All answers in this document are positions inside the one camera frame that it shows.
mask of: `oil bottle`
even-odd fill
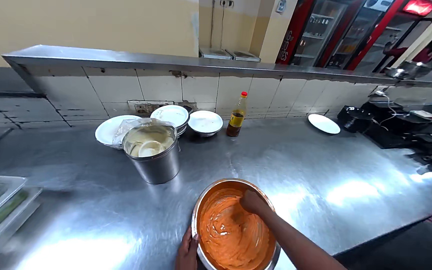
[[[226,135],[237,137],[240,134],[241,125],[243,124],[244,116],[246,115],[246,97],[247,92],[241,92],[239,101],[231,113],[231,119],[227,125]]]

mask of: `stainless steel ledge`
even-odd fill
[[[104,49],[36,45],[3,54],[10,65],[73,65],[98,68],[131,68],[198,72],[229,72],[242,75],[348,81],[393,85],[394,79],[348,70],[300,67],[259,62],[208,59]]]

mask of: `bottle label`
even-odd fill
[[[243,119],[244,116],[239,117],[239,116],[235,116],[234,114],[231,114],[231,119],[229,120],[229,124],[234,127],[241,127],[241,125],[243,124]]]

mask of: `steel mixing bowl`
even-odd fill
[[[234,188],[241,191],[246,191],[247,189],[254,191],[260,195],[260,197],[265,201],[267,205],[275,211],[275,208],[271,201],[269,201],[268,197],[264,192],[261,191],[258,187],[256,187],[254,184],[245,181],[243,179],[238,178],[225,178],[218,181],[213,182],[210,184],[206,189],[199,195],[198,200],[196,201],[196,205],[194,206],[194,210],[192,211],[192,217],[191,217],[191,234],[194,237],[198,233],[199,228],[199,219],[201,217],[201,209],[203,208],[203,205],[206,203],[208,198],[215,193],[216,191],[223,189],[223,188]],[[265,256],[265,259],[262,261],[262,263],[256,267],[256,270],[273,270],[276,266],[276,263],[279,259],[279,253],[281,251],[281,247],[276,242],[273,234],[270,234],[270,246],[273,248],[269,248],[268,252]],[[198,245],[198,256],[203,265],[210,270],[218,270],[223,269],[212,257],[208,252],[205,250],[204,245],[200,242]]]

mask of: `floor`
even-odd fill
[[[336,258],[349,270],[432,269],[432,222],[419,222]]]

